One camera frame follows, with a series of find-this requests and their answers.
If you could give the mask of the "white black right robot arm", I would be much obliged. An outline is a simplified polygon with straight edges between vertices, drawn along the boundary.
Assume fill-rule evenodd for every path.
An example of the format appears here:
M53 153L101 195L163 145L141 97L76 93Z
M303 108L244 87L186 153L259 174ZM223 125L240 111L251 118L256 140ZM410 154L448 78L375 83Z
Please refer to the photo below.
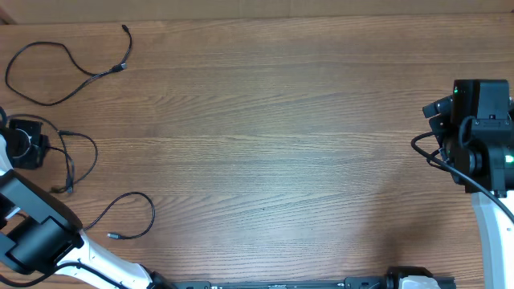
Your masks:
M457 79L423 108L439 154L471 196L486 288L513 286L513 100L505 79Z

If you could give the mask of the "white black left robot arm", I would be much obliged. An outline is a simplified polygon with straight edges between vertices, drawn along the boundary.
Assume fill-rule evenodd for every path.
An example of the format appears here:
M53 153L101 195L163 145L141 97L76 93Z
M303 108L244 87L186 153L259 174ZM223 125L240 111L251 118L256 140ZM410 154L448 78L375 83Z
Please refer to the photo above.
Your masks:
M31 287L52 275L79 279L96 288L172 288L156 271L130 263L92 241L83 223L60 200L14 170L20 144L28 133L7 127L1 116L1 224L19 212L26 217L1 235L1 262L22 275L41 277L19 283L2 277L11 287Z

